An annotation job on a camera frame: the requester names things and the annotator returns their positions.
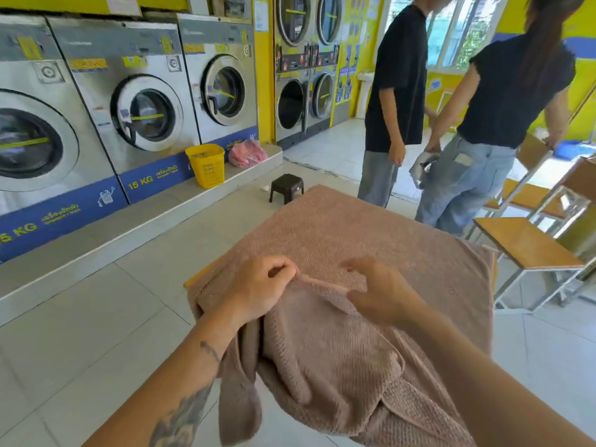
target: yellow tape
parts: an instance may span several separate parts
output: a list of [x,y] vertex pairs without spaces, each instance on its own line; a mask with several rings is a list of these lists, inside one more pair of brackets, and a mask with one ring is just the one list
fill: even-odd
[[158,119],[160,117],[164,117],[164,114],[150,114],[148,116],[135,116],[131,117],[134,121],[144,121],[145,119]]
[[108,63],[103,58],[69,59],[69,66],[73,72],[85,70],[107,69]]
[[125,67],[147,67],[147,59],[144,56],[123,56]]
[[186,53],[187,55],[192,55],[193,53],[204,54],[205,53],[205,45],[204,44],[184,44],[184,53]]
[[236,97],[234,97],[233,95],[231,95],[231,94],[228,94],[227,92],[220,91],[219,89],[215,89],[215,88],[214,88],[214,89],[213,89],[213,92],[217,92],[218,94],[223,94],[223,95],[225,95],[226,97],[230,97],[231,99],[235,99],[235,98],[236,98]]
[[43,59],[39,52],[39,48],[37,47],[37,43],[32,38],[19,36],[17,37],[17,41],[27,59]]
[[8,142],[0,144],[0,149],[12,149],[14,147],[34,146],[35,144],[43,144],[49,142],[49,138],[30,139],[28,141]]
[[172,54],[172,41],[169,40],[168,37],[161,37],[161,46],[163,47],[163,51],[166,52],[168,55]]

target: washing machine door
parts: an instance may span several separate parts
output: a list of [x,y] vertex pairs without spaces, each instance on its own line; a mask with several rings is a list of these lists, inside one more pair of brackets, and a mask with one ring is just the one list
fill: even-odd
[[305,92],[300,80],[289,80],[279,93],[277,119],[286,130],[295,127],[304,112]]
[[341,0],[319,0],[317,30],[319,40],[331,45],[339,33],[341,24]]
[[310,22],[310,0],[277,0],[278,29],[289,46],[305,39]]
[[315,82],[312,95],[312,113],[319,119],[329,114],[332,106],[333,78],[327,72],[322,73]]
[[246,75],[242,63],[231,55],[219,55],[203,74],[203,100],[209,115],[226,126],[237,124],[245,112]]
[[176,92],[152,75],[120,83],[112,96],[111,114],[126,142],[148,152],[175,145],[183,129],[183,106]]
[[35,191],[64,179],[79,159],[79,142],[54,108],[0,90],[0,191]]

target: window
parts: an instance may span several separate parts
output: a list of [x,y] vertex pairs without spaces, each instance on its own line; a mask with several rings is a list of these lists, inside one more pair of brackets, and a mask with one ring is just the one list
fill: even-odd
[[[387,0],[382,23],[391,22],[413,0]],[[428,69],[463,73],[468,61],[493,37],[507,0],[453,0],[438,14],[428,16]],[[383,35],[379,35],[377,48]]]

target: black t-shirt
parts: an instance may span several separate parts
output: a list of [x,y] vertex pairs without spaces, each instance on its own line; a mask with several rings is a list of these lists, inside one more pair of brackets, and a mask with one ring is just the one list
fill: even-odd
[[399,131],[405,144],[422,142],[428,38],[426,16],[407,6],[393,20],[378,47],[377,65],[365,116],[366,150],[389,152],[391,140],[378,92],[394,88]]
[[517,148],[555,94],[571,84],[575,56],[562,44],[535,82],[540,88],[525,83],[519,68],[530,43],[531,35],[522,34],[487,45],[470,59],[481,81],[458,128],[466,141]]

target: window frame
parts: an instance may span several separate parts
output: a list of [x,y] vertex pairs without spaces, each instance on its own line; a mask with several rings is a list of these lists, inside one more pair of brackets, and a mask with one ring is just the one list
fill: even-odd
[[[453,16],[451,17],[451,22],[449,23],[449,28],[447,30],[447,34],[445,35],[445,39],[443,40],[443,45],[441,46],[441,52],[439,53],[439,57],[437,59],[437,65],[428,66],[428,72],[437,73],[437,74],[449,74],[449,75],[464,75],[464,74],[466,74],[467,69],[458,69],[455,65],[457,63],[457,57],[461,53],[461,49],[464,45],[464,42],[466,41],[466,36],[470,30],[470,26],[472,24],[472,21],[473,21],[475,15],[476,15],[476,10],[478,9],[480,1],[481,0],[474,1],[472,10],[471,10],[471,14],[469,15],[466,25],[464,26],[464,33],[462,35],[461,41],[458,44],[458,48],[455,53],[455,58],[453,59],[453,64],[449,67],[445,67],[445,66],[438,65],[438,63],[443,62],[443,60],[445,59],[445,55],[447,54],[447,50],[449,48],[448,44],[451,39],[451,35],[453,35],[455,26],[457,24],[457,19],[459,17],[461,8],[464,3],[464,0],[457,0],[457,5],[455,7]],[[488,44],[490,44],[491,41],[493,40],[493,38],[495,37],[496,28],[499,25],[499,23],[501,22],[501,17],[503,15],[503,12],[505,11],[505,6],[507,6],[508,1],[509,0],[501,0],[497,4],[497,6],[495,8],[495,13],[493,14],[492,19],[490,21],[488,31],[486,32],[486,38],[485,38],[484,42],[478,47],[478,51],[482,50],[484,47],[486,47]],[[378,47],[381,44],[383,37],[385,36],[384,29],[387,25],[387,20],[389,19],[389,9],[390,8],[391,8],[391,0],[384,0],[383,10],[381,13],[381,19],[378,23],[377,43],[375,44],[373,64],[377,63]],[[428,35],[430,35],[430,33],[432,32],[433,25],[435,23],[435,16],[436,16],[435,13],[431,14],[430,23],[428,25]]]

